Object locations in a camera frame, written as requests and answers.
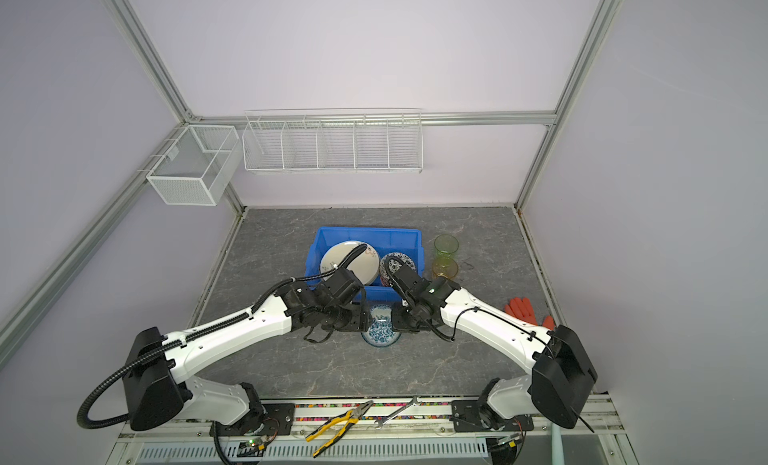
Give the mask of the blue white patterned bowl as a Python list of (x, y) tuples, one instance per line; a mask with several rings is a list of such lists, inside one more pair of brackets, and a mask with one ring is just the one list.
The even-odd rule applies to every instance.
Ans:
[(386, 348), (397, 343), (402, 333), (394, 329), (392, 306), (374, 303), (370, 306), (369, 313), (371, 321), (368, 329), (361, 333), (362, 339), (376, 348)]

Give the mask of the green glass cup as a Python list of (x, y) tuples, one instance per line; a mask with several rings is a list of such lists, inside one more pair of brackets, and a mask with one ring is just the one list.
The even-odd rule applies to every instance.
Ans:
[(460, 249), (460, 242), (451, 234), (440, 234), (434, 239), (433, 248), (437, 259), (454, 260)]

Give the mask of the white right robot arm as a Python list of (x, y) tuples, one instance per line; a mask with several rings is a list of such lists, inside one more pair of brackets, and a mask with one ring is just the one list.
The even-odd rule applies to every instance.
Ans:
[(492, 307), (445, 277), (429, 281), (398, 257), (385, 261), (388, 282), (402, 299), (392, 311), (401, 331), (430, 330), (452, 342), (466, 332), (510, 359), (525, 374), (493, 379), (475, 402), (478, 421), (498, 430), (519, 415), (539, 414), (562, 428), (583, 422), (598, 374), (579, 336), (565, 325), (550, 330)]

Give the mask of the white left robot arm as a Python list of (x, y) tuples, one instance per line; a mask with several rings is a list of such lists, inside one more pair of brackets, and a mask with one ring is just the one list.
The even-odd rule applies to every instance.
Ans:
[(350, 270), (367, 249), (356, 245), (331, 270), (288, 278), (271, 286), (257, 301), (203, 325), (163, 335), (155, 327), (136, 336), (125, 364), (84, 399), (77, 424), (86, 430), (126, 422), (146, 431), (174, 419), (197, 419), (256, 431), (266, 411), (249, 383), (226, 385), (198, 377), (198, 372), (251, 345), (304, 331), (362, 332), (369, 319), (362, 301), (363, 283)]

